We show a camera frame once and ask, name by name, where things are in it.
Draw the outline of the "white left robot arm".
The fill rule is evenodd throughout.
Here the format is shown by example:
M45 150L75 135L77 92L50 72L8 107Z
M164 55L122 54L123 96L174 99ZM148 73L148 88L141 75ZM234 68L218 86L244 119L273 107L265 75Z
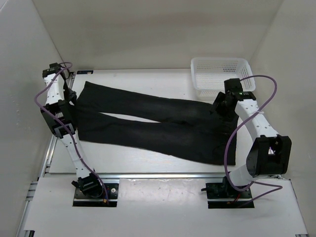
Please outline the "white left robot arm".
M67 84L70 62L52 63L42 71L45 89L34 98L51 133L62 142L76 170L72 182L84 195L104 197L105 188L95 170L88 165L78 138L75 104L77 95Z

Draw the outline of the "black trousers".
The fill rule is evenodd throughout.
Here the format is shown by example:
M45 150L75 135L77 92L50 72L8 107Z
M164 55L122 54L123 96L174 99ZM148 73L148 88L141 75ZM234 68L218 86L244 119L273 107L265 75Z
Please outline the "black trousers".
M79 139L140 148L211 165L235 165L238 116L200 101L156 97L86 82L77 99Z

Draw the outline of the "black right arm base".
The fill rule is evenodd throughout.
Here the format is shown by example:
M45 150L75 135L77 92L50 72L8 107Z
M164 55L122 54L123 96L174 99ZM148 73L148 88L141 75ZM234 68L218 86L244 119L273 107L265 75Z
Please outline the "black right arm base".
M207 195L208 209L242 209L254 208L251 190L235 190L227 178L221 182L209 182L201 189Z

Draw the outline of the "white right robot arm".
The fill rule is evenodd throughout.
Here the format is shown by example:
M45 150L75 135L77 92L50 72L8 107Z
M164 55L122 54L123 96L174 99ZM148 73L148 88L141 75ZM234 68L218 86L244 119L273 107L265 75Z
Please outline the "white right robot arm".
M288 170L292 141L289 136L280 135L263 114L265 102L258 106L251 91L244 91L242 80L228 79L224 92L218 93L212 109L225 119L238 115L242 123L232 132L224 151L224 166L228 165L228 151L232 139L245 126L253 145L245 165L234 171L225 171L227 182L222 184L222 193L234 197L239 191L248 189L256 180L271 175L282 175Z

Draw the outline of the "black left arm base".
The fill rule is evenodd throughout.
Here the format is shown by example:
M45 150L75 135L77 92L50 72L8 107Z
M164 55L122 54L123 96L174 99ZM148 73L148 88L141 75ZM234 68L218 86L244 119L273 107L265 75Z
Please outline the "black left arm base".
M74 184L75 192L73 198L74 207L117 207L119 195L119 183L113 181L104 183L107 193L108 201L106 202L105 194L102 187L97 188L92 194L84 194L78 184Z

